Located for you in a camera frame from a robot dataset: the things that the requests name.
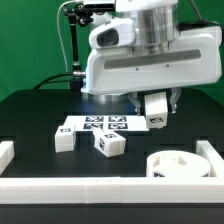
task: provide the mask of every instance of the black platform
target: black platform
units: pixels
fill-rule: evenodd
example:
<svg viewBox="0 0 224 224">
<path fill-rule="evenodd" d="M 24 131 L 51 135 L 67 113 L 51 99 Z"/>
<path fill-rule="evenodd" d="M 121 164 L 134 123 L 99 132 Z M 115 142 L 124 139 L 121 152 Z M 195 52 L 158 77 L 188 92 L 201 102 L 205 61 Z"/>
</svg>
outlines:
<svg viewBox="0 0 224 224">
<path fill-rule="evenodd" d="M 0 103 L 0 141 L 15 143 L 15 158 L 2 177 L 143 177 L 151 153 L 168 149 L 195 152 L 197 140 L 208 140 L 222 156 L 224 108 L 193 89 L 183 89 L 177 105 L 177 113 L 169 114 L 163 129 L 119 132 L 127 139 L 122 156 L 106 158 L 98 152 L 91 132 L 77 133 L 73 152 L 56 154 L 54 135 L 68 115 L 134 115 L 135 108 L 128 100 L 102 104 L 69 90 L 15 92 Z M 224 218 L 224 205 L 2 205 L 0 223 L 13 223 L 9 212 L 17 217 L 14 223 L 23 224 L 31 223 L 31 217 L 38 217 L 41 223 L 189 223 L 189 217 L 193 223 L 219 223 L 217 218 Z"/>
</svg>

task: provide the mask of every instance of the green wall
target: green wall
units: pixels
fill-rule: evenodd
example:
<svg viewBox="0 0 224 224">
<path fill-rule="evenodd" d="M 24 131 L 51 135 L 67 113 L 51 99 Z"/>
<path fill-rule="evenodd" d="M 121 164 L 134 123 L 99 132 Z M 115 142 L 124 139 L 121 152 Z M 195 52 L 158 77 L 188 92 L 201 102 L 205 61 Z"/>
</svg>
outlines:
<svg viewBox="0 0 224 224">
<path fill-rule="evenodd" d="M 0 1 L 0 100 L 16 90 L 30 89 L 43 79 L 65 72 L 57 34 L 57 10 L 64 0 L 1 0 Z M 223 0 L 195 0 L 206 19 L 224 24 Z M 188 0 L 179 0 L 179 20 L 196 17 Z M 62 34 L 71 64 L 70 33 L 67 19 L 61 17 Z M 79 54 L 86 65 L 89 52 L 88 29 L 79 29 Z M 224 68 L 224 46 L 221 48 Z M 220 103 L 223 78 L 217 84 L 202 89 Z M 47 85 L 45 88 L 67 88 L 67 84 Z"/>
</svg>

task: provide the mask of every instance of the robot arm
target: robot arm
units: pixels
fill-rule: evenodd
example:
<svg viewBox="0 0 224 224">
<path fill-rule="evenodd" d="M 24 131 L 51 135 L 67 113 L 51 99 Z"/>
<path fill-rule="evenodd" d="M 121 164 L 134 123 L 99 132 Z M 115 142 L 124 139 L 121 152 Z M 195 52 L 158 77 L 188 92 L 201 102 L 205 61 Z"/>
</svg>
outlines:
<svg viewBox="0 0 224 224">
<path fill-rule="evenodd" d="M 220 27 L 180 31 L 177 3 L 83 0 L 76 10 L 78 23 L 90 23 L 93 29 L 82 92 L 129 93 L 139 110 L 137 92 L 171 89 L 173 112 L 181 87 L 218 81 L 222 74 Z M 116 18 L 108 12 L 116 12 Z"/>
</svg>

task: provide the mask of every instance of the white cylindrical container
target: white cylindrical container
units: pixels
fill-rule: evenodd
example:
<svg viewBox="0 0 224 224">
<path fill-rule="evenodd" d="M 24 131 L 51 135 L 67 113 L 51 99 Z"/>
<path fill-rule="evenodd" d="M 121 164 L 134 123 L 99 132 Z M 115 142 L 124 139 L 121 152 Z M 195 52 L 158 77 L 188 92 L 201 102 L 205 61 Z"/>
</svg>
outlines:
<svg viewBox="0 0 224 224">
<path fill-rule="evenodd" d="M 161 151 L 147 159 L 147 177 L 209 177 L 211 165 L 201 156 L 183 151 Z"/>
</svg>

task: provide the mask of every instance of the white cube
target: white cube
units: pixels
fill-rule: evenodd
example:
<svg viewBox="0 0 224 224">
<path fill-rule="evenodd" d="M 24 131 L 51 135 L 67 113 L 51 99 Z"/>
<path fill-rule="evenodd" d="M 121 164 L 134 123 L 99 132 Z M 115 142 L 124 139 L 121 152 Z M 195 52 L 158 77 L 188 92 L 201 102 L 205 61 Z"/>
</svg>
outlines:
<svg viewBox="0 0 224 224">
<path fill-rule="evenodd" d="M 73 151 L 76 141 L 75 127 L 59 126 L 55 134 L 55 151 Z"/>
<path fill-rule="evenodd" d="M 148 129 L 166 126 L 167 114 L 168 107 L 165 92 L 145 96 L 145 117 Z"/>
<path fill-rule="evenodd" d="M 126 139 L 114 131 L 95 130 L 94 147 L 107 157 L 124 154 Z"/>
<path fill-rule="evenodd" d="M 3 141 L 0 144 L 0 175 L 14 158 L 14 145 L 12 141 Z"/>
</svg>

